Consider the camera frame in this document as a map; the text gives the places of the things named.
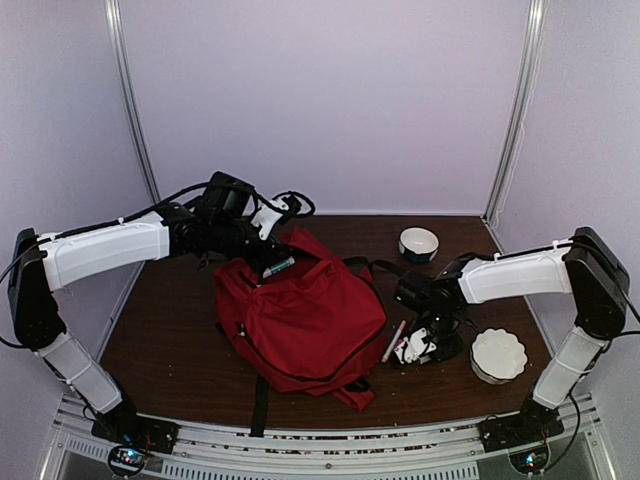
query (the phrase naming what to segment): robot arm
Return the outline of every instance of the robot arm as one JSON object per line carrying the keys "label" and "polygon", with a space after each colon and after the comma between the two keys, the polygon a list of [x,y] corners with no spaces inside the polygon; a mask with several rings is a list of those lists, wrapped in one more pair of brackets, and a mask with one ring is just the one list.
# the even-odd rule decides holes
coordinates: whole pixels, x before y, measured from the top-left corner
{"label": "robot arm", "polygon": [[401,278],[396,299],[415,310],[411,334],[395,349],[396,363],[444,361],[463,349],[456,333],[468,306],[538,293],[573,294],[577,316],[560,349],[542,372],[518,415],[480,425],[485,450],[509,448],[540,437],[541,426],[556,433],[557,408],[593,368],[602,348],[624,328],[629,275],[591,228],[568,240],[529,252],[451,262],[435,279],[415,272]]}
{"label": "robot arm", "polygon": [[97,418],[94,434],[145,447],[148,436],[154,450],[170,452],[177,426],[137,415],[124,389],[67,330],[52,292],[123,265],[187,253],[242,257],[262,273],[289,258],[271,230],[297,214],[301,203],[285,195],[247,219],[242,214],[252,192],[251,185],[217,172],[186,206],[161,204],[139,218],[71,234],[38,236],[27,229],[18,235],[8,292],[16,338],[85,399]]}

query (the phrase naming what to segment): white wall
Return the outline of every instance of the white wall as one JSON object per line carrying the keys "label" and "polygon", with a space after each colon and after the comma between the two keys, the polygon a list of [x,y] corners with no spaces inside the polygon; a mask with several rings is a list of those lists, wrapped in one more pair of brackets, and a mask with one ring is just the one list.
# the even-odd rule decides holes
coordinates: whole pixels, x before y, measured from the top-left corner
{"label": "white wall", "polygon": [[[127,129],[102,0],[2,2],[0,265],[16,234],[108,220],[148,203]],[[92,353],[132,268],[71,286],[61,315]],[[6,285],[0,334],[14,339]],[[62,389],[45,365],[0,345],[0,476],[33,479]]]}
{"label": "white wall", "polygon": [[222,169],[319,211],[479,214],[527,0],[123,0],[166,196]]}
{"label": "white wall", "polygon": [[[640,3],[550,2],[535,95],[498,233],[508,250],[591,225],[631,274],[640,304]],[[533,299],[557,347],[568,298]],[[637,328],[629,316],[627,328]],[[640,472],[640,338],[615,343],[587,378],[622,467]]]}

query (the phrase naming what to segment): white ceramic bowl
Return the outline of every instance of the white ceramic bowl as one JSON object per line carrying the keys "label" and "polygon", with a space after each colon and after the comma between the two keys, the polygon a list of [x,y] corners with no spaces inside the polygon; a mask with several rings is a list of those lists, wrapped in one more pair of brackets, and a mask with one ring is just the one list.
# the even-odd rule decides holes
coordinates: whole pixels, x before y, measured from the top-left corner
{"label": "white ceramic bowl", "polygon": [[522,372],[527,364],[524,345],[512,333],[489,328],[471,345],[471,368],[481,380],[503,385]]}
{"label": "white ceramic bowl", "polygon": [[433,260],[439,246],[436,234],[420,227],[403,230],[398,242],[398,250],[407,260],[422,264]]}

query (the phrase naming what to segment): brown table surface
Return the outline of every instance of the brown table surface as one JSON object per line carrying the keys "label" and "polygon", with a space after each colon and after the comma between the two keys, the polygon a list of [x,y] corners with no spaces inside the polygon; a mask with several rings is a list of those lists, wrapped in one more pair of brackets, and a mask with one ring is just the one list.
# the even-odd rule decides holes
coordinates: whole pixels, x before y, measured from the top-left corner
{"label": "brown table surface", "polygon": [[[294,222],[280,231],[292,228]],[[440,250],[431,265],[435,275],[455,256],[492,253],[495,244],[479,218],[318,216],[297,220],[336,254],[366,255],[408,266],[397,250],[398,235],[410,226],[432,230]],[[216,329],[213,266],[196,271],[193,256],[149,262],[144,267],[102,358],[143,413],[182,420],[247,426],[251,422],[256,375]],[[376,274],[375,283],[389,313],[389,335],[412,313],[392,298],[397,278]],[[480,330],[505,328],[526,346],[525,372],[508,385],[480,381],[469,351],[442,364],[374,368],[376,397],[364,412],[351,410],[332,395],[270,395],[268,427],[353,428],[412,425],[517,410],[549,360],[538,328],[523,299],[471,307]],[[470,346],[475,333],[460,333]]]}

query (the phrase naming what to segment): robotic arm link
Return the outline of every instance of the robotic arm link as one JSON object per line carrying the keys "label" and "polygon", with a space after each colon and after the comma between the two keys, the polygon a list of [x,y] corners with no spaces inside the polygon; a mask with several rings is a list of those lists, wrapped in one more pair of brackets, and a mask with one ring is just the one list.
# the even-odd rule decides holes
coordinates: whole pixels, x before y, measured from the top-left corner
{"label": "robotic arm link", "polygon": [[296,216],[302,204],[295,193],[279,196],[247,219],[242,214],[252,193],[251,185],[216,172],[186,205],[159,204],[131,221],[73,235],[36,235],[33,229],[18,235],[8,291],[16,338],[87,402],[95,435],[169,453],[177,425],[137,414],[124,389],[67,329],[52,292],[123,265],[187,253],[242,257],[262,273],[290,257],[271,230]]}

